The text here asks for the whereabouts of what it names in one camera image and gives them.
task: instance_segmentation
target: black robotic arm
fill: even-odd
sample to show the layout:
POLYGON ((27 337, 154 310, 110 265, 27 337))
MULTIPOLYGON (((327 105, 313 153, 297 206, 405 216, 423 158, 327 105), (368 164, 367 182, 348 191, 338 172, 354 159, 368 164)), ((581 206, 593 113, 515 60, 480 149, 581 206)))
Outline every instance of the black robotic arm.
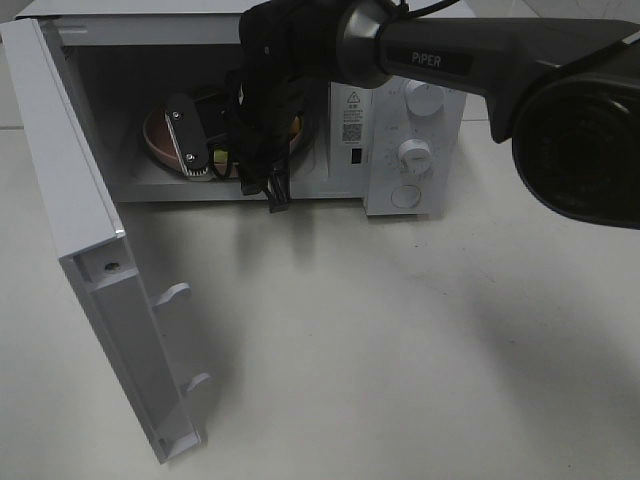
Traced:
POLYGON ((493 139, 513 138, 545 205, 640 228, 640 26, 416 16, 390 0, 272 0, 243 15, 227 128, 245 193, 286 208, 287 132, 307 79, 375 88, 398 75, 484 96, 493 139))

